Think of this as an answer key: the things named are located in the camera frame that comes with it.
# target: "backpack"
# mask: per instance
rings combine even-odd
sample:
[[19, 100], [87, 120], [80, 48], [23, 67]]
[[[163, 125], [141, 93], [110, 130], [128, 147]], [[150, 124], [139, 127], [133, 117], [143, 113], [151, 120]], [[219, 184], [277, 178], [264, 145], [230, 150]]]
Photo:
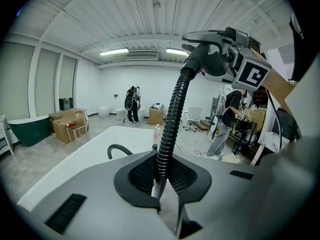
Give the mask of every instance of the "backpack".
[[224, 92], [220, 91], [214, 112], [214, 115], [216, 117], [222, 117], [229, 109], [229, 107], [226, 107], [227, 95], [233, 93], [234, 91], [237, 91], [237, 89], [231, 90], [228, 94], [225, 94]]
[[136, 87], [132, 86], [127, 92], [126, 92], [126, 97], [129, 98], [135, 98], [137, 95], [137, 89]]

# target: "box on floor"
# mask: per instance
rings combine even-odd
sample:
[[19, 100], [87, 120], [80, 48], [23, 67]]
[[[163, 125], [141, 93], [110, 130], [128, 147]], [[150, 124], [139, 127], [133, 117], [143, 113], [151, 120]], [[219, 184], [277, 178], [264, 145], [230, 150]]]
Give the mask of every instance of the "box on floor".
[[51, 113], [49, 114], [50, 118], [50, 128], [53, 132], [55, 132], [55, 129], [53, 127], [53, 122], [56, 120], [61, 119], [64, 116], [64, 113], [62, 111], [56, 112], [56, 113]]
[[149, 109], [149, 125], [163, 125], [164, 124], [165, 109], [150, 108]]
[[[85, 116], [85, 110], [81, 108], [72, 108], [65, 110], [63, 112], [62, 118], [55, 120], [52, 122], [52, 126], [55, 132], [56, 137], [64, 142], [64, 143], [70, 143], [75, 140], [75, 135], [73, 131], [67, 130], [67, 124], [76, 122], [76, 126], [83, 126], [86, 123], [86, 116]], [[86, 133], [86, 129], [83, 127], [80, 129], [81, 135], [84, 135]], [[78, 138], [80, 136], [79, 130], [75, 131], [76, 137]]]

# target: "white bathtub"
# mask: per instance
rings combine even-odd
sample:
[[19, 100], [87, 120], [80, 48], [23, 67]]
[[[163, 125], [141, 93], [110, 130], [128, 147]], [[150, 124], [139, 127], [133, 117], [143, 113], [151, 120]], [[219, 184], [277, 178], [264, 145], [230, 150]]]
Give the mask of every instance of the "white bathtub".
[[[122, 126], [108, 128], [49, 171], [23, 195], [17, 204], [32, 211], [41, 199], [77, 173], [88, 167], [110, 161], [107, 149], [111, 144], [120, 144], [133, 154], [151, 151], [153, 135], [154, 131], [148, 129]], [[119, 150], [112, 151], [113, 160], [125, 156]]]

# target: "ceiling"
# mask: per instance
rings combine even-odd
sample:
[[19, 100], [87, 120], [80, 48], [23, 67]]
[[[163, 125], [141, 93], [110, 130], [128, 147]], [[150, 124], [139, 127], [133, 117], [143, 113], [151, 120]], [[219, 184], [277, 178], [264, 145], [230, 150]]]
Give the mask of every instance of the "ceiling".
[[99, 53], [122, 48], [155, 51], [158, 60], [179, 63], [185, 56], [165, 50], [181, 49], [182, 35], [192, 31], [240, 29], [261, 43], [261, 51], [291, 44], [292, 12], [287, 0], [30, 0], [9, 32], [99, 64], [121, 60]]

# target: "jeans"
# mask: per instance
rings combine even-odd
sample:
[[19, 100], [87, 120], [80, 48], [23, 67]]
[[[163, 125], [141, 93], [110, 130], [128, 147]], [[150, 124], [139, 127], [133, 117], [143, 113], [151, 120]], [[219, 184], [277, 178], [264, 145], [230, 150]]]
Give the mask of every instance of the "jeans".
[[128, 118], [129, 118], [129, 121], [132, 122], [132, 113], [133, 113], [133, 119], [134, 121], [138, 122], [139, 121], [139, 118], [138, 118], [138, 104], [133, 101], [132, 103], [132, 108], [128, 111]]
[[229, 137], [230, 127], [226, 127], [223, 122], [219, 121], [219, 135], [216, 137], [207, 155], [209, 157], [219, 156], [224, 150], [225, 143]]

